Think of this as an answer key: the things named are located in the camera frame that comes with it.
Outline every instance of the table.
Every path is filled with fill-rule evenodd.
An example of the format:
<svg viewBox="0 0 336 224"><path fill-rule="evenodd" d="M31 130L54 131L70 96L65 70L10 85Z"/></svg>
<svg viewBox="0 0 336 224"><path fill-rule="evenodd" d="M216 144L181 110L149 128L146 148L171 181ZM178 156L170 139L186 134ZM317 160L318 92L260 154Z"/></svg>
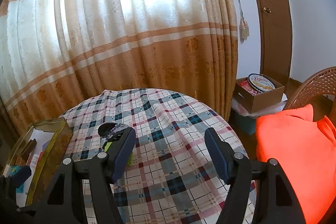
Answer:
<svg viewBox="0 0 336 224"><path fill-rule="evenodd" d="M64 113L73 131L65 157L90 159L104 140L98 127L124 123L136 131L132 165L111 185L124 223L216 223L229 186L217 177L204 144L213 127L235 152L246 152L236 133L215 111L169 90L104 90ZM96 223L87 180L83 181L88 223ZM255 183L243 223L251 223Z"/></svg>

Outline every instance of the floral curtain pattern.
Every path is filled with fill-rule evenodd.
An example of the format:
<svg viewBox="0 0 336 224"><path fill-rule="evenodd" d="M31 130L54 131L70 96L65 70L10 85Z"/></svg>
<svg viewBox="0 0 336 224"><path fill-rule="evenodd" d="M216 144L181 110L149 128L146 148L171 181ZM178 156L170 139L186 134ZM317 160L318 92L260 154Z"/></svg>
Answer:
<svg viewBox="0 0 336 224"><path fill-rule="evenodd" d="M22 134L103 90L161 88L228 119L233 0L4 0L0 96Z"/></svg>

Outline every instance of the plastic bag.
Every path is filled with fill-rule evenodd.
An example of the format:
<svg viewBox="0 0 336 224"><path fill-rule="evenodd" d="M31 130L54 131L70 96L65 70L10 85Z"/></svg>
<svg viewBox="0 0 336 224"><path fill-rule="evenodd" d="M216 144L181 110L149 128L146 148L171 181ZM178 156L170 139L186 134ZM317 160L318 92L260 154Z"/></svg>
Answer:
<svg viewBox="0 0 336 224"><path fill-rule="evenodd" d="M259 118L260 116L274 114L274 113L278 113L282 111L286 105L286 101L287 101L287 96L286 94L283 94L280 103L270 106L268 108L262 109L258 112L249 113L240 103L236 101L235 98L233 98L231 102L231 107L235 112L237 112L239 115L243 117L251 117L253 119L256 119L256 118Z"/></svg>

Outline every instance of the red package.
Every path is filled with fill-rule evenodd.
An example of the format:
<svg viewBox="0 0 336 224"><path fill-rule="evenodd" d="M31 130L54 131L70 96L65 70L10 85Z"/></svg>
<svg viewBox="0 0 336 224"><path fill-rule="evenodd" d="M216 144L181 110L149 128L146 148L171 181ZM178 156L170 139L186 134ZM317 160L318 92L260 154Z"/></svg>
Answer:
<svg viewBox="0 0 336 224"><path fill-rule="evenodd" d="M244 90L247 90L248 93L252 94L252 95L257 95L260 92L255 90L253 87L251 87L250 83L248 82L248 80L245 80L243 82L241 82L239 84Z"/></svg>
<svg viewBox="0 0 336 224"><path fill-rule="evenodd" d="M41 159L42 159L43 153L44 153L43 151L40 153L40 156L39 156L39 159L38 159L38 161L37 161L37 165L36 165L36 166L39 165L39 163L40 163L40 161L41 161Z"/></svg>

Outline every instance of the orange cushion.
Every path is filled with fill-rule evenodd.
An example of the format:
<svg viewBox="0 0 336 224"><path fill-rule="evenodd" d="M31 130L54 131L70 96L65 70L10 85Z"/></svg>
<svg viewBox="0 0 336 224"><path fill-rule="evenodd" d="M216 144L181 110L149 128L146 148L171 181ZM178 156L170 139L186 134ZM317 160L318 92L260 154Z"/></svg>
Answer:
<svg viewBox="0 0 336 224"><path fill-rule="evenodd" d="M258 160L278 160L307 224L318 223L336 197L336 129L328 117L312 119L309 104L256 122Z"/></svg>

